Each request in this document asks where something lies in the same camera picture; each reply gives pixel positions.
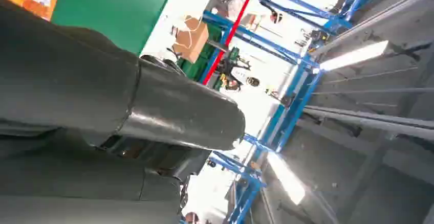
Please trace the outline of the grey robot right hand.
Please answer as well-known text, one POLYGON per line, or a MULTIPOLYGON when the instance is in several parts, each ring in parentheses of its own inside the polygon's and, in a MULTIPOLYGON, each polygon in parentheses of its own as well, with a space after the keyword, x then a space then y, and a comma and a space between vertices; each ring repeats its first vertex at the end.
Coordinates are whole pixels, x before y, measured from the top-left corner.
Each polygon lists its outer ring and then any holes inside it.
POLYGON ((245 124, 181 71, 1 0, 1 223, 178 223, 245 124))

